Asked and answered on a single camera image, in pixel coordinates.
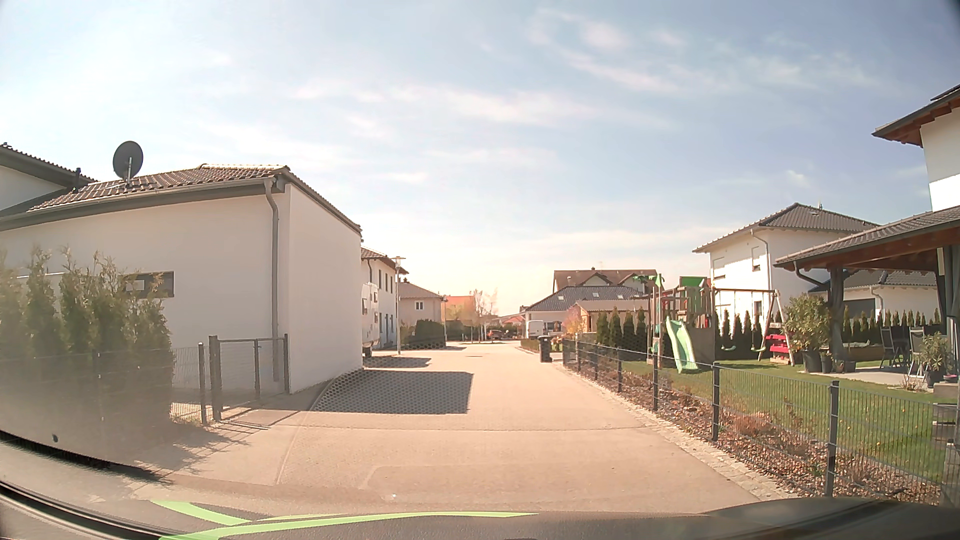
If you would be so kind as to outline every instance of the wooden pergola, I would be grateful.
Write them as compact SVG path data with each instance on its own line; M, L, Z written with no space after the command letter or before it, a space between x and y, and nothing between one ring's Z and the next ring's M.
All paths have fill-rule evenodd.
M900 221L851 234L832 242L814 246L778 258L775 266L791 270L797 276L817 282L803 273L811 268L830 272L827 304L830 309L830 352L837 359L846 359L841 327L843 320L843 282L845 270L902 270L934 272L941 311L953 313L954 296L958 291L954 255L960 255L960 207L917 214ZM955 339L951 337L956 353Z

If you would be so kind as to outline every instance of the gate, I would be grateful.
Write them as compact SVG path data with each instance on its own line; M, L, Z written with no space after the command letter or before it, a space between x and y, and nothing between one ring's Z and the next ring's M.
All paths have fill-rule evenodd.
M220 339L209 336L213 420L227 408L290 393L290 338Z

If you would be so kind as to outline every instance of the camper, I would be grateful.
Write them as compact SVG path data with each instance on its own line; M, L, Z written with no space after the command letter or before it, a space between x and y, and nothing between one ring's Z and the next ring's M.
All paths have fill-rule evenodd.
M363 342L363 357L373 356L373 347L380 343L380 308L376 283L364 283L360 291L360 340Z

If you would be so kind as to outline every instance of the paved road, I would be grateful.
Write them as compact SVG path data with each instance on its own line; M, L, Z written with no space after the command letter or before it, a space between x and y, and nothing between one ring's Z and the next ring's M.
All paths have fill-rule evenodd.
M281 414L137 495L208 501L215 492L224 505L270 499L315 512L699 512L756 500L624 405L513 344L377 363L331 386L320 410Z

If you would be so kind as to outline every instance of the flower pot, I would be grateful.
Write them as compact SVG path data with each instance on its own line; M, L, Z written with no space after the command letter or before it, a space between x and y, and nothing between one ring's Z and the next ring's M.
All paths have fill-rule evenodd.
M800 351L804 357L804 369L807 373L820 373L824 370L819 351Z

